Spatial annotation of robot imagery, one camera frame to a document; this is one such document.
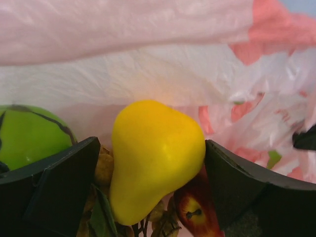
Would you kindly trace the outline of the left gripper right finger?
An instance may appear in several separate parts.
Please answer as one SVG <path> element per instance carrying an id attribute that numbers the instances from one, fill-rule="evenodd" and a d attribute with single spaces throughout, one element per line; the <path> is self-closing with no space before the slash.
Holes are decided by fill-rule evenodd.
<path id="1" fill-rule="evenodd" d="M 212 140 L 205 168 L 227 237 L 314 237 L 316 186 L 252 163 Z"/>

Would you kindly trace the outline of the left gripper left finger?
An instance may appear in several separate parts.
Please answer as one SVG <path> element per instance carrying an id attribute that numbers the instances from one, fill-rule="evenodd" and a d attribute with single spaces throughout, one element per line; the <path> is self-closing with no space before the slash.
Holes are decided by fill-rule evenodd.
<path id="1" fill-rule="evenodd" d="M 97 137 L 0 176 L 2 237 L 74 237 L 100 151 Z"/>

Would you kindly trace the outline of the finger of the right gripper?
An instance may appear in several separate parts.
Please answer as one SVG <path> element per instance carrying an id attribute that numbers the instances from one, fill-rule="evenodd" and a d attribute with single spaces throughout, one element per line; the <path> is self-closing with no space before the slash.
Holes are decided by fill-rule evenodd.
<path id="1" fill-rule="evenodd" d="M 292 135 L 292 144 L 299 150 L 316 150 L 316 125 L 306 132 L 295 132 Z"/>

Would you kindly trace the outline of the brown longan bunch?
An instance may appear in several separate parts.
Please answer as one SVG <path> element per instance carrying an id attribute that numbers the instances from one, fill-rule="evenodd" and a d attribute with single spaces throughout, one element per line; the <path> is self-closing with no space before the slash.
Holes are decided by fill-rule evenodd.
<path id="1" fill-rule="evenodd" d="M 162 200 L 138 223 L 124 224 L 114 213 L 112 186 L 114 157 L 101 146 L 94 180 L 77 230 L 78 237 L 177 237 L 182 229 L 173 197 L 167 207 Z"/>

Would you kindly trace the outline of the red fake apple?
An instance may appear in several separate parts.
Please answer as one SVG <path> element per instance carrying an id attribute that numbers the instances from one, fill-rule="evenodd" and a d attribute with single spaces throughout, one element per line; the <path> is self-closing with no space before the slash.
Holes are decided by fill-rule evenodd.
<path id="1" fill-rule="evenodd" d="M 208 179 L 198 174 L 173 194 L 175 210 L 182 225 L 194 237 L 223 237 Z"/>

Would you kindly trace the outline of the green striped melon ball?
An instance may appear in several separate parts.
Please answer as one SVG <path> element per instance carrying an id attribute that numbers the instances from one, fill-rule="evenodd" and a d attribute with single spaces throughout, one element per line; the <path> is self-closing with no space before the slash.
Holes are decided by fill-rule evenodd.
<path id="1" fill-rule="evenodd" d="M 78 142 L 56 114 L 37 106 L 0 106 L 0 173 L 19 169 Z"/>

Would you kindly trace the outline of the pink plastic bag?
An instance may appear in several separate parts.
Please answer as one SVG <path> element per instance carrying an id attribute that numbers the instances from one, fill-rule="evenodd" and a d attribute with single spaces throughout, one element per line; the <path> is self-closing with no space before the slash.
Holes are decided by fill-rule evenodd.
<path id="1" fill-rule="evenodd" d="M 316 123 L 315 1 L 1 1 L 1 103 L 46 108 L 79 139 L 109 144 L 116 114 L 142 99 L 315 182 L 315 152 L 292 147 Z"/>

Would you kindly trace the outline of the yellow fake pear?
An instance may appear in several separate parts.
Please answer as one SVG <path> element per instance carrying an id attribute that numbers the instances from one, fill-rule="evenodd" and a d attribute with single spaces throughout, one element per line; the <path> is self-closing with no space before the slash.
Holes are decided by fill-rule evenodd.
<path id="1" fill-rule="evenodd" d="M 118 220 L 138 223 L 201 170 L 205 140 L 190 116 L 155 100 L 126 106 L 112 131 L 112 199 Z"/>

